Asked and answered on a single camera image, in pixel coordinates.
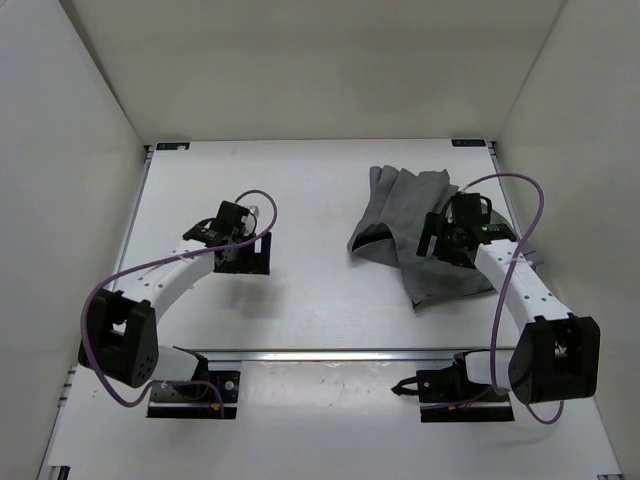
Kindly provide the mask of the corner label sticker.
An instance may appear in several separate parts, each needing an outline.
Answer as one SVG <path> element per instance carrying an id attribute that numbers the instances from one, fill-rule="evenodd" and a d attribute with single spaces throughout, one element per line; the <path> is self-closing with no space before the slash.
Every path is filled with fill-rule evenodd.
<path id="1" fill-rule="evenodd" d="M 158 142 L 156 151 L 184 151 L 190 148 L 189 142 Z"/>
<path id="2" fill-rule="evenodd" d="M 458 138 L 452 139 L 451 144 L 455 148 L 484 148 L 486 141 L 481 138 Z"/>

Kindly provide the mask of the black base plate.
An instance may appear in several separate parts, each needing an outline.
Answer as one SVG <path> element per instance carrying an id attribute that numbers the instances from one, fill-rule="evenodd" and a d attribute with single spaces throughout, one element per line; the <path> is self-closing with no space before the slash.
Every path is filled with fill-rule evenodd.
<path id="1" fill-rule="evenodd" d="M 221 394 L 206 386 L 161 387 L 151 390 L 147 417 L 151 419 L 234 420 L 238 411 L 241 372 L 239 370 L 210 370 L 209 382 Z"/>
<path id="2" fill-rule="evenodd" d="M 515 420 L 507 394 L 498 394 L 490 384 L 475 383 L 466 372 L 471 353 L 459 352 L 442 369 L 421 369 L 391 388 L 397 396 L 416 397 L 422 423 L 508 423 Z"/>

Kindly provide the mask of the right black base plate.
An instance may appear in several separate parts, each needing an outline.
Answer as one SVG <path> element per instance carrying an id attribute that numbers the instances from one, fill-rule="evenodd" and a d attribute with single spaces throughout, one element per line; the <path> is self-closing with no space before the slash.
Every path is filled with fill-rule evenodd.
<path id="1" fill-rule="evenodd" d="M 466 372 L 471 353 L 459 352 L 442 369 L 421 369 L 391 388 L 397 396 L 416 397 L 422 423 L 508 423 L 515 420 L 507 394 L 498 394 L 490 384 L 475 383 Z"/>

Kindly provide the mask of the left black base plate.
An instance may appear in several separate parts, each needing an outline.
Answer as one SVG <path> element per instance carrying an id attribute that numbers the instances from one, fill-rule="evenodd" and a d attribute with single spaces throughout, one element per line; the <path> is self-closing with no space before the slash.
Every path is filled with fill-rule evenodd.
<path id="1" fill-rule="evenodd" d="M 234 420 L 238 411 L 241 372 L 239 370 L 210 370 L 209 382 L 221 394 L 206 386 L 161 387 L 151 390 L 147 417 L 151 419 Z"/>

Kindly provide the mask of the left corner label sticker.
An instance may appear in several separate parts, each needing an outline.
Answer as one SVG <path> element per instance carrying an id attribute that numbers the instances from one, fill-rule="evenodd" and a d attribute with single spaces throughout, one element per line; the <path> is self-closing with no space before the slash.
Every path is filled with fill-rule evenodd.
<path id="1" fill-rule="evenodd" d="M 190 148 L 189 142 L 158 142 L 156 151 L 184 151 Z"/>

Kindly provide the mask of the right corner label sticker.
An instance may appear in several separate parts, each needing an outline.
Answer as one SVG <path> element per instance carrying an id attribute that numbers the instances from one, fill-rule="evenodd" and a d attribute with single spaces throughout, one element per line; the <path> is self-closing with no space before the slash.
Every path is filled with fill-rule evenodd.
<path id="1" fill-rule="evenodd" d="M 484 148 L 486 141 L 481 138 L 458 138 L 452 139 L 451 144 L 455 148 Z"/>

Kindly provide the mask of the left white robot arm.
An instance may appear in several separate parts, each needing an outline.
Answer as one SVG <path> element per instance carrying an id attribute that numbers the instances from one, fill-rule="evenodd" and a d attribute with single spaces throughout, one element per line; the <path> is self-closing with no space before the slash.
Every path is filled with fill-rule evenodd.
<path id="1" fill-rule="evenodd" d="M 271 233 L 257 229 L 259 209 L 224 201 L 215 216 L 185 232 L 171 255 L 139 270 L 122 289 L 90 295 L 83 309 L 78 360 L 105 380 L 139 388 L 174 384 L 188 398 L 208 389 L 205 358 L 160 344 L 157 326 L 169 308 L 212 273 L 267 275 Z"/>

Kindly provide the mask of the grey pleated skirt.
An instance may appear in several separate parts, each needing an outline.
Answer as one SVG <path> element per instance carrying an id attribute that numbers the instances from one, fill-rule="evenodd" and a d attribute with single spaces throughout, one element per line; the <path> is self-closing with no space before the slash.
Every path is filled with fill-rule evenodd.
<path id="1" fill-rule="evenodd" d="M 449 200 L 458 190 L 445 170 L 414 174 L 389 165 L 369 170 L 369 201 L 347 248 L 357 258 L 398 269 L 416 311 L 494 290 L 478 270 L 436 257 L 435 227 L 427 234 L 427 251 L 418 254 L 429 214 L 443 216 L 441 232 L 451 233 L 459 209 Z"/>

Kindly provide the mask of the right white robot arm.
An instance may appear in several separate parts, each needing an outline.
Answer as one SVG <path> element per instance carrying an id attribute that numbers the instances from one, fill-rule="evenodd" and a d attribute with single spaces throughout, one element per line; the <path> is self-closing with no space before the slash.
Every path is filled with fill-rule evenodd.
<path id="1" fill-rule="evenodd" d="M 463 405 L 488 388 L 513 393 L 525 405 L 589 398 L 597 388 L 600 328 L 558 300 L 517 252 L 510 226 L 492 218 L 491 201 L 456 193 L 425 217 L 417 253 L 475 269 L 499 292 L 520 337 L 514 350 L 457 353 L 452 363 L 416 374 L 414 394 L 424 403 Z"/>

